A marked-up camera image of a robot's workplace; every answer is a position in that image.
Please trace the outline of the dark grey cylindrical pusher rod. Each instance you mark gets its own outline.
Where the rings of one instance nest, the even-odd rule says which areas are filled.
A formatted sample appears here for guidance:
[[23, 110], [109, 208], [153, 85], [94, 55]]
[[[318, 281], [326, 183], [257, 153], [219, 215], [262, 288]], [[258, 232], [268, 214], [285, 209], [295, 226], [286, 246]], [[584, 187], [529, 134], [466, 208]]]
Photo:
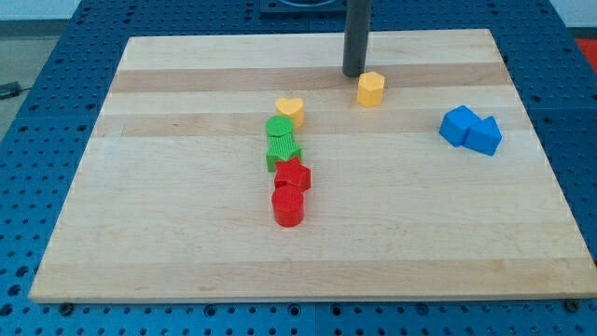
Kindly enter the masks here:
[[371, 11], [371, 0], [347, 1], [342, 59], [342, 73], [346, 77], [364, 73]]

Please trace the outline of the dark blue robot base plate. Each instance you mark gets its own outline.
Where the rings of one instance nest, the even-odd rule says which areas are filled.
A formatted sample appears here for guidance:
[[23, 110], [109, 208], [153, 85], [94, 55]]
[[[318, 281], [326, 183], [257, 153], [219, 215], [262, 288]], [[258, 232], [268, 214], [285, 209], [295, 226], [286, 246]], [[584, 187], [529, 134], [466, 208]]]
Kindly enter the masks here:
[[256, 0], [261, 17], [344, 13], [346, 0]]

